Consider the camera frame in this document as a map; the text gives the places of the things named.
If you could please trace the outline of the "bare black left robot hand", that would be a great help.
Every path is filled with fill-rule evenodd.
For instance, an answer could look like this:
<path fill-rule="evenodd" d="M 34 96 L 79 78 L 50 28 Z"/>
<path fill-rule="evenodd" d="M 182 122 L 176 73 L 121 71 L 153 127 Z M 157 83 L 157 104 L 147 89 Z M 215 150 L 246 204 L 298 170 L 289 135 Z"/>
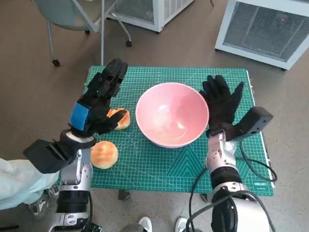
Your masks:
<path fill-rule="evenodd" d="M 120 110 L 111 116 L 111 98 L 115 97 L 127 72 L 128 64 L 119 58 L 113 59 L 102 72 L 94 75 L 87 85 L 87 91 L 75 104 L 69 126 L 74 135 L 90 137 L 94 133 L 105 134 L 113 131 L 126 115 Z"/>

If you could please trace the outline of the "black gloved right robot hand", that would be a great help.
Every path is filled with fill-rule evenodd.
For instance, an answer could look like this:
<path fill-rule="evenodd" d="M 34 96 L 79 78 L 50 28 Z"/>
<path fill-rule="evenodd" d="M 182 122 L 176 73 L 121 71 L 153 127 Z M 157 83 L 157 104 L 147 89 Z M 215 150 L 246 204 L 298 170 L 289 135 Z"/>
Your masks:
<path fill-rule="evenodd" d="M 202 83 L 203 89 L 199 92 L 209 108 L 208 134 L 227 130 L 233 127 L 236 110 L 240 104 L 244 82 L 240 82 L 231 92 L 224 77 L 209 75 Z"/>

